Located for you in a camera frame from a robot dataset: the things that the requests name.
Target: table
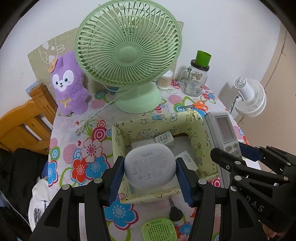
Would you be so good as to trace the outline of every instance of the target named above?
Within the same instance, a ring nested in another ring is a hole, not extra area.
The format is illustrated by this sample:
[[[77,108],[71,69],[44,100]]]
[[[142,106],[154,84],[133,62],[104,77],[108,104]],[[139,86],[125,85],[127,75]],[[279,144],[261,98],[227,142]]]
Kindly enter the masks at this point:
[[[171,87],[166,91],[161,91],[162,102],[154,110],[142,114],[128,114],[119,110],[114,103],[100,111],[92,120],[87,122],[87,126],[80,136],[76,135],[76,130],[81,121],[96,110],[102,108],[114,99],[115,90],[104,90],[90,95],[88,99],[88,109],[82,115],[71,114],[61,116],[59,109],[53,124],[53,131],[50,141],[50,155],[48,164],[48,185],[49,196],[52,198],[64,184],[80,186],[88,184],[92,179],[101,177],[103,172],[112,167],[112,141],[111,127],[114,123],[126,120],[143,118],[145,116],[161,115],[165,113],[179,112],[178,106],[193,104],[199,100],[204,101],[208,111],[227,110],[221,101],[208,88],[204,87],[201,96],[186,96],[176,81],[172,81]],[[202,117],[206,112],[202,109],[195,109]],[[242,130],[230,116],[234,126],[236,136],[239,141],[247,143]],[[82,156],[87,151],[87,144],[93,143],[102,148],[100,157],[93,157],[95,162],[87,164]],[[211,182],[214,186],[220,187],[220,180]],[[181,209],[183,219],[174,222],[178,241],[186,241],[192,228],[195,217],[195,208],[188,207],[181,194],[172,197],[177,208]],[[119,197],[110,207],[105,208],[105,216],[112,241],[140,241],[143,240],[142,225],[155,218],[169,217],[170,204],[167,200],[160,200],[154,203],[142,204],[122,204]],[[84,205],[80,208],[80,233],[81,240],[86,239],[84,222]],[[215,224],[213,230],[213,240],[218,241],[220,226],[220,208],[216,207]]]

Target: stuffed bunny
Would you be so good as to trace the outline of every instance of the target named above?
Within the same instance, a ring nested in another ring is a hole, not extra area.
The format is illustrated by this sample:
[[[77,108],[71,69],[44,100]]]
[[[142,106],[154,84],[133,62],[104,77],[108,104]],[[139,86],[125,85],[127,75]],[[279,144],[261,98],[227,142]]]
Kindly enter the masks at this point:
[[[82,77],[83,71],[75,59],[74,51],[57,56],[51,80],[63,116],[71,113],[80,115],[87,109],[86,99],[89,94],[83,87]]]

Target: green cup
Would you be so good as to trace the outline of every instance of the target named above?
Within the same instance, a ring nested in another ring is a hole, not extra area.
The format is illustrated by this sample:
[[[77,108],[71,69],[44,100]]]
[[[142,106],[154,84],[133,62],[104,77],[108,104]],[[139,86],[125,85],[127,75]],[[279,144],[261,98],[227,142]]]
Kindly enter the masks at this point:
[[[198,50],[196,54],[195,64],[200,65],[201,67],[208,67],[211,57],[212,56],[210,54]]]

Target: small white fan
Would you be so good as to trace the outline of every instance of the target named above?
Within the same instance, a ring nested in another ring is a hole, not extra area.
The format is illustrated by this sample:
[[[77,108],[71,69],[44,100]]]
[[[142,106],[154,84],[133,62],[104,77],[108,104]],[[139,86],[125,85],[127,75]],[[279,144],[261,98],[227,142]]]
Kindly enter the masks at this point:
[[[235,104],[236,111],[245,117],[255,117],[262,113],[266,106],[266,94],[263,86],[256,80],[237,78],[234,86],[242,101]]]

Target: electric fan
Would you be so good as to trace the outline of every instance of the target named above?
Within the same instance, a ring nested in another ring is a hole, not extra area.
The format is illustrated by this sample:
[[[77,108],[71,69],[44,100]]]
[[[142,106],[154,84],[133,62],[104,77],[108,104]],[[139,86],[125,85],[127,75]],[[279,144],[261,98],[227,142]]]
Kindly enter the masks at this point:
[[[242,98],[235,105],[235,109],[240,115],[255,117],[262,113],[266,106],[266,94],[258,81],[240,77],[234,81],[234,87]]]
[[[84,19],[75,38],[80,67],[95,81],[120,87],[115,104],[128,113],[148,112],[160,104],[160,92],[151,81],[168,71],[180,50],[178,22],[149,0],[99,6]]]

